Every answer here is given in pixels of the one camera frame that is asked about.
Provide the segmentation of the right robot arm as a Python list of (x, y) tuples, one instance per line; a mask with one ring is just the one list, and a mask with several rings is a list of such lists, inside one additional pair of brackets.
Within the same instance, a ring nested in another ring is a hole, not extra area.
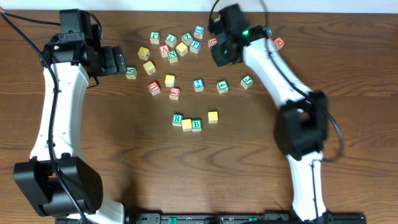
[(286, 156), (294, 188), (292, 213), (300, 222), (323, 223), (327, 210), (322, 197), (323, 142), (327, 138), (326, 96), (304, 85), (279, 55), (262, 26), (251, 26), (238, 4), (209, 18), (216, 35), (211, 54), (217, 66), (242, 62), (260, 79), (279, 112), (274, 139)]

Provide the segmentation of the green R block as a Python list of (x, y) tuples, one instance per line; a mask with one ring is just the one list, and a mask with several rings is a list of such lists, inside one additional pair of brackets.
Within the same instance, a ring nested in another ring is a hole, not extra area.
[(183, 119), (183, 115), (182, 114), (174, 114), (172, 116), (172, 125), (173, 126), (181, 126), (182, 125), (182, 119)]

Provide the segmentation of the green B block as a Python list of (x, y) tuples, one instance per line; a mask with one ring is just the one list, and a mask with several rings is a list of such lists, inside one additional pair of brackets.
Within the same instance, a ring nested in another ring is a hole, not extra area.
[(202, 130), (202, 122), (200, 119), (193, 119), (192, 120), (192, 131), (199, 132)]

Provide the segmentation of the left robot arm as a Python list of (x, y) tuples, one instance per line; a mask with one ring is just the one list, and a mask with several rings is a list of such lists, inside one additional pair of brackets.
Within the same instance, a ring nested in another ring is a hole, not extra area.
[(57, 223), (131, 223), (127, 208), (103, 193), (97, 171), (83, 159), (81, 118), (90, 80), (124, 73), (119, 46), (101, 45), (102, 27), (90, 12), (60, 11), (60, 33), (39, 51), (45, 98), (40, 129), (14, 180), (41, 217)]

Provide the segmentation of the yellow O block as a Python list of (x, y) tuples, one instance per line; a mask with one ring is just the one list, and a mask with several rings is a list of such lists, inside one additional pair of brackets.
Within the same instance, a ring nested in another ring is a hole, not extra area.
[(183, 119), (182, 120), (182, 129), (183, 129), (183, 131), (191, 131), (192, 130), (192, 120), (191, 119)]
[(209, 123), (217, 123), (218, 122), (218, 112), (217, 111), (209, 111), (208, 112), (208, 122)]

